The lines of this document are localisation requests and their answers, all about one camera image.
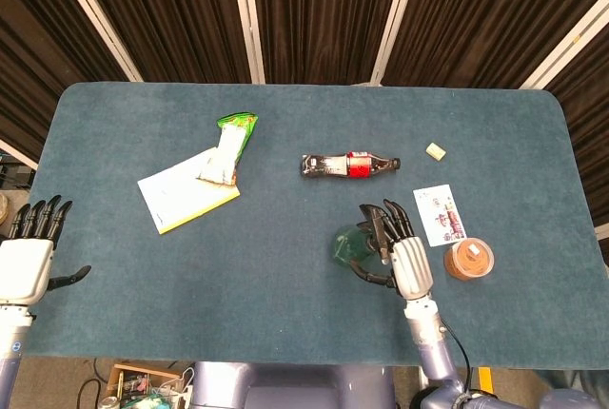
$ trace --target robotic arm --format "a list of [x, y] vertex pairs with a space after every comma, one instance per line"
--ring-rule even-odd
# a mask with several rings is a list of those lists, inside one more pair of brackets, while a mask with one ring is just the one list
[[53, 252], [72, 202], [57, 211], [59, 195], [30, 208], [25, 204], [0, 243], [0, 409], [9, 407], [24, 343], [35, 319], [29, 307], [46, 292], [81, 281], [91, 270], [83, 266], [68, 277], [49, 278]]
[[[436, 302], [431, 298], [433, 278], [421, 238], [414, 235], [406, 211], [397, 203], [384, 200], [389, 211], [373, 204], [361, 204], [366, 222], [358, 227], [371, 233], [371, 246], [379, 253], [383, 264], [390, 265], [390, 274], [372, 274], [356, 261], [350, 266], [366, 282], [395, 288], [406, 301], [404, 314], [416, 344], [425, 375], [442, 385], [421, 402], [422, 409], [516, 409], [508, 402], [470, 388], [471, 370], [463, 382], [446, 346], [445, 333], [452, 330], [440, 317]], [[575, 390], [550, 392], [540, 409], [599, 408], [592, 397]]]

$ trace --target yellow notepad edge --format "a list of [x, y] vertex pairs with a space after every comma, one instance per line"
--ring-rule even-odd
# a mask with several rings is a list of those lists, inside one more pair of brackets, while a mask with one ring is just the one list
[[196, 219], [197, 217], [201, 217], [206, 212], [209, 212], [211, 209], [215, 209], [218, 206], [222, 206], [224, 203], [228, 203], [229, 201], [234, 200], [239, 195], [241, 195], [241, 192], [239, 190], [237, 190], [232, 195], [225, 197], [222, 200], [220, 200], [219, 202], [211, 204], [210, 206], [208, 206], [204, 209], [201, 209], [200, 211], [197, 211], [193, 214], [190, 214], [189, 216], [184, 217], [184, 219], [179, 220], [175, 224], [171, 224], [171, 225], [164, 226], [163, 228], [159, 228], [159, 234], [162, 235], [164, 233], [167, 233], [168, 231], [170, 231], [174, 228], [177, 228], [178, 226], [185, 224], [186, 222], [190, 222], [191, 220]]

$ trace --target floor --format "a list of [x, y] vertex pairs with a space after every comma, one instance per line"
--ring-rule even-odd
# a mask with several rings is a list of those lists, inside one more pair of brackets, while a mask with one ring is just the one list
[[[28, 200], [28, 192], [23, 190], [3, 191], [10, 199], [11, 211], [8, 219], [0, 224], [0, 234], [6, 235], [14, 211]], [[114, 359], [99, 359], [97, 369], [101, 376], [107, 377], [115, 363]], [[156, 365], [169, 366], [170, 362], [154, 362]], [[177, 362], [174, 369], [183, 370], [189, 363]], [[495, 393], [504, 400], [525, 408], [537, 408], [541, 395], [547, 386], [528, 370], [493, 369]], [[10, 409], [50, 409], [76, 407], [76, 398], [81, 384], [94, 377], [92, 359], [60, 359], [26, 357], [23, 359], [15, 384]], [[419, 386], [418, 370], [414, 367], [395, 368], [394, 382], [396, 396], [402, 408], [417, 392]], [[83, 408], [93, 408], [96, 389], [90, 385], [83, 393]]]

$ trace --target notepad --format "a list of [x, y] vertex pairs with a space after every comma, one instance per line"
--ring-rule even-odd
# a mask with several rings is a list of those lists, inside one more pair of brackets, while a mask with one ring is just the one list
[[208, 149], [137, 183], [160, 234], [239, 196], [236, 186], [197, 179], [215, 150]]

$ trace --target round container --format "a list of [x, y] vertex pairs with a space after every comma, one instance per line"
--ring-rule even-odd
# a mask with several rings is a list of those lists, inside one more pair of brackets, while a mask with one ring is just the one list
[[120, 402], [116, 397], [107, 397], [99, 401], [97, 409], [119, 409]]
[[494, 264], [493, 251], [487, 243], [478, 238], [467, 238], [454, 243], [444, 254], [446, 271], [462, 281], [486, 276]]

